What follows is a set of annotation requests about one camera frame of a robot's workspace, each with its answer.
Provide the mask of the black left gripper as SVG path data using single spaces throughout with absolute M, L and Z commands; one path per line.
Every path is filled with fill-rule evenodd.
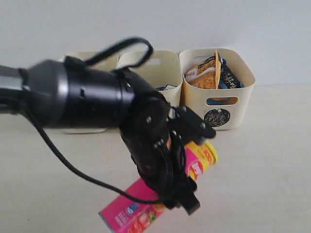
M 169 127 L 172 106 L 163 97 L 135 97 L 120 126 L 138 173 L 158 194 L 173 194 L 170 209 L 190 216 L 200 208 L 196 182 L 185 174 L 185 150 Z

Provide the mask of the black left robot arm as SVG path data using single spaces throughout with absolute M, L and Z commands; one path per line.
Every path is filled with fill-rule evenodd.
M 113 191 L 117 188 L 75 168 L 45 129 L 119 129 L 141 178 L 168 199 L 188 185 L 184 143 L 171 126 L 170 110 L 166 98 L 127 67 L 102 71 L 67 57 L 28 69 L 0 68 L 0 111 L 25 117 L 69 170 Z

